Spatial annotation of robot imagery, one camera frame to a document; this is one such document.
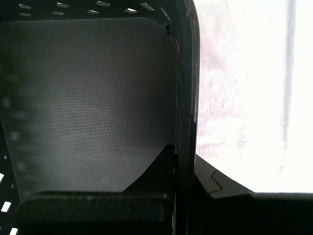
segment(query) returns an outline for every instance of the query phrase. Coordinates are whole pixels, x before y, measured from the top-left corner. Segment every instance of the bright window light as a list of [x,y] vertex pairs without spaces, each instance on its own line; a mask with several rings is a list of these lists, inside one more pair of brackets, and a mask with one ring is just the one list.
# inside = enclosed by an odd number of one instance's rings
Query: bright window light
[[313,2],[194,0],[197,154],[255,192],[313,192]]

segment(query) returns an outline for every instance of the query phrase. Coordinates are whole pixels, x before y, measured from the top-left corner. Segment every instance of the white curtain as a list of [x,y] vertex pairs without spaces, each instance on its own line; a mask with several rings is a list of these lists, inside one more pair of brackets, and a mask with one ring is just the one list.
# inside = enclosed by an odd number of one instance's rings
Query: white curtain
[[255,192],[313,192],[313,1],[194,2],[197,154]]

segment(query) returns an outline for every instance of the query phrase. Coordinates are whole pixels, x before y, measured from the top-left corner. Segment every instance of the rectangular ventilation slot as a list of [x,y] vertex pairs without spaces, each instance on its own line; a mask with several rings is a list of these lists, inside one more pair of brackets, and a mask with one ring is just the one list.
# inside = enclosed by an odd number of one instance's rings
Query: rectangular ventilation slot
[[4,202],[1,212],[8,212],[10,209],[10,206],[11,206],[10,202]]
[[26,5],[23,5],[23,4],[19,4],[19,7],[23,8],[23,9],[31,10],[31,6],[26,6]]
[[20,16],[31,17],[31,15],[30,15],[30,14],[26,14],[26,13],[22,13],[22,12],[20,12],[20,13],[19,13],[19,15],[20,15]]
[[17,229],[17,228],[12,228],[12,229],[11,229],[11,232],[10,232],[10,235],[17,235],[17,234],[18,234],[18,231],[19,231],[19,229]]
[[166,16],[166,18],[167,18],[170,22],[172,22],[171,19],[169,18],[169,16],[167,15],[166,11],[164,11],[162,7],[160,7],[160,9],[162,10],[162,12],[163,12],[164,15]]
[[136,13],[137,11],[131,8],[127,8],[124,12],[133,14],[133,13]]
[[53,14],[53,15],[57,15],[57,16],[62,16],[62,15],[64,15],[64,13],[62,13],[62,12],[57,12],[57,11],[52,12],[52,14]]
[[88,10],[87,13],[96,15],[96,14],[98,14],[99,12],[98,12],[98,11],[93,11],[93,10]]
[[57,3],[57,6],[58,6],[58,7],[63,7],[63,8],[68,8],[68,5],[67,5],[67,4],[60,3],[60,2]]
[[150,10],[150,11],[154,11],[154,9],[148,4],[148,3],[141,3],[140,5],[142,5],[144,8]]
[[99,6],[104,6],[104,7],[108,7],[110,6],[109,3],[106,3],[106,2],[103,2],[103,1],[97,1],[96,2],[96,5],[99,5]]

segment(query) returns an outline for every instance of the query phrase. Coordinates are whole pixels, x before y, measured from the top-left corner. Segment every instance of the white fabric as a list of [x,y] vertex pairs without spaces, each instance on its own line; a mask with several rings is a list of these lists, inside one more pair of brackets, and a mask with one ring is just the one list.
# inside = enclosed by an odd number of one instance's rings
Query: white fabric
[[313,192],[313,2],[194,2],[197,154],[255,192]]

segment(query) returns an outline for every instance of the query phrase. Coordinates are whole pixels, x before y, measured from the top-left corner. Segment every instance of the textured plastic panel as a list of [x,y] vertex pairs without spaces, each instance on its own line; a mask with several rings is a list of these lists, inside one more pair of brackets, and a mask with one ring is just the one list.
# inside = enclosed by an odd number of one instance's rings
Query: textured plastic panel
[[23,200],[122,191],[175,141],[177,47],[145,18],[0,24],[1,111]]

